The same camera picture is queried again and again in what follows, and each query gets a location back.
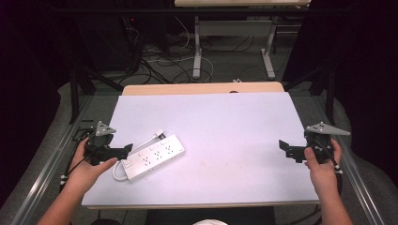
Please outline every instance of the human hand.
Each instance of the human hand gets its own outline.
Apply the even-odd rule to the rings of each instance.
[[[337,164],[340,164],[342,148],[333,139],[331,139],[331,146],[334,149],[334,159],[336,160]],[[313,182],[315,191],[319,198],[334,194],[338,195],[337,179],[333,163],[328,160],[326,163],[319,164],[316,161],[315,153],[312,148],[306,148],[304,150],[304,155],[307,159],[305,165],[307,165],[307,167],[310,169],[311,181]]]
[[[79,146],[76,149],[76,154],[70,164],[71,168],[75,167],[80,161],[82,161],[82,159],[84,159],[84,147],[87,141],[88,138],[79,143]],[[83,197],[83,195],[96,183],[99,176],[115,165],[116,162],[116,157],[110,158],[97,166],[92,166],[89,161],[82,161],[76,166],[73,172],[70,173],[64,190],[72,190],[74,194],[78,194]]]

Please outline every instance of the table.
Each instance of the table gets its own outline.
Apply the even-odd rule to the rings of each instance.
[[[204,8],[204,7],[280,7],[305,6],[311,0],[176,0],[177,7]],[[275,79],[275,72],[269,59],[269,51],[275,36],[278,17],[271,21],[199,21],[195,17],[195,58],[193,62],[193,78],[200,78],[202,49],[200,36],[257,36],[268,37],[266,48],[261,49],[261,55],[266,67],[266,73],[271,80]]]
[[[305,144],[278,82],[129,86],[110,127],[117,130],[112,147],[138,145],[163,128],[186,153],[132,182],[105,172],[84,196],[90,209],[318,203],[308,169],[278,146],[279,139]]]

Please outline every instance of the metal desk leg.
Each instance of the metal desk leg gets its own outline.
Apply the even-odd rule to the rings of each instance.
[[[200,78],[200,66],[202,60],[202,49],[200,48],[200,35],[199,35],[199,18],[195,17],[195,59],[193,61],[193,73],[194,79]]]
[[[272,41],[275,36],[277,23],[278,23],[278,17],[273,17],[272,25],[271,25],[269,36],[268,36],[267,47],[265,49],[261,49],[261,54],[263,56],[264,65],[266,66],[266,73],[270,80],[275,80],[275,72],[273,70],[271,60],[269,58],[269,52],[272,48]]]

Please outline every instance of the gray carpet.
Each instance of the gray carpet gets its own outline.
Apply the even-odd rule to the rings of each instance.
[[[211,42],[211,49],[223,49],[231,50],[235,48],[242,40],[246,37],[209,37],[208,43]],[[277,42],[277,52],[271,55],[271,60],[274,69],[277,74],[276,81],[281,81],[283,76],[284,66],[288,60],[288,55],[294,44],[295,37],[279,37]],[[246,42],[240,46],[241,49],[245,49],[251,43],[251,38],[248,38]],[[202,61],[202,68],[207,72],[211,73],[214,69],[211,77],[211,81],[215,83],[231,82],[233,79],[240,78],[244,82],[267,82],[268,78],[265,74],[263,61],[260,56],[259,47],[264,46],[265,41],[261,38],[255,38],[251,48],[245,52],[211,52],[204,51],[203,56],[206,57],[212,64],[212,66],[206,61]],[[192,52],[188,49],[181,49],[181,46],[175,46],[172,51],[180,53],[189,53],[188,56],[192,56]],[[158,56],[148,57],[147,60],[157,59]],[[169,79],[176,79],[177,82],[185,82],[188,80],[188,76],[184,75],[185,72],[182,68],[189,69],[192,67],[193,61],[181,61],[178,66],[162,67],[156,63],[151,63],[153,68],[163,74]],[[202,83],[207,80],[205,72],[196,82]],[[109,78],[117,77],[115,73],[106,74]],[[141,83],[146,79],[145,76],[134,76],[127,78],[122,81],[123,85]],[[81,97],[81,101],[87,100],[89,106],[79,118],[76,126],[78,128],[88,128],[95,125],[99,120],[104,123],[109,123],[112,117],[113,109],[117,101],[117,93],[111,88],[101,82],[95,82],[98,87],[98,92],[93,97]],[[298,110],[298,115],[301,119],[303,126],[316,124],[323,120],[322,112],[320,112],[314,103],[314,97],[311,97],[308,92],[308,83],[303,83],[299,87],[295,88],[290,92],[295,106]],[[54,149],[59,145],[63,139],[65,132],[70,128],[70,102],[69,102],[69,87],[65,86],[59,89],[62,101],[57,112],[57,115],[53,121],[53,124],[48,130],[48,133],[43,140],[37,154],[32,159],[29,168],[21,178],[20,183],[14,189],[13,193],[8,198],[5,205],[0,210],[0,223],[10,224],[15,218],[18,210],[23,204],[26,196],[28,195],[31,187],[35,184],[43,166],[46,164],[49,156],[52,154]],[[336,102],[335,104],[335,121],[339,128],[350,130],[349,120],[344,113],[344,108]],[[349,146],[350,138],[344,138],[344,142]],[[35,210],[29,215],[28,224],[36,224],[41,215],[45,212],[48,206],[56,197],[58,193],[59,177],[65,170],[66,162],[69,157],[69,152],[73,146],[73,142],[67,142],[65,146],[65,153],[60,160],[61,163],[54,170],[54,176],[47,186],[46,191],[41,196],[38,205]],[[368,162],[361,160],[358,157],[354,159],[359,168],[362,178],[370,190],[370,194],[375,201],[375,204],[384,218],[386,224],[394,224],[398,221],[398,217],[395,212],[398,212],[398,190],[397,187],[390,181],[390,179],[381,172],[378,168],[371,165]],[[365,213],[362,210],[361,203],[357,198],[356,190],[352,188],[350,181],[344,176],[344,190],[342,198],[347,207],[350,216],[353,218],[355,224],[371,224]],[[310,214],[314,210],[314,205],[290,205],[290,206],[275,206],[275,218],[277,224],[288,224],[291,221],[302,218],[307,214]],[[88,210],[84,207],[80,207],[73,224],[91,224],[98,217],[98,211]],[[145,224],[146,210],[130,210],[127,214],[124,210],[105,210],[101,212],[102,218],[112,218],[122,222],[125,218],[125,224],[143,225]],[[299,224],[312,224],[319,217],[311,217]]]

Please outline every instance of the power strip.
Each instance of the power strip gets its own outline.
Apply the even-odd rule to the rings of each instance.
[[[136,179],[185,153],[176,135],[156,142],[121,160],[129,180]]]

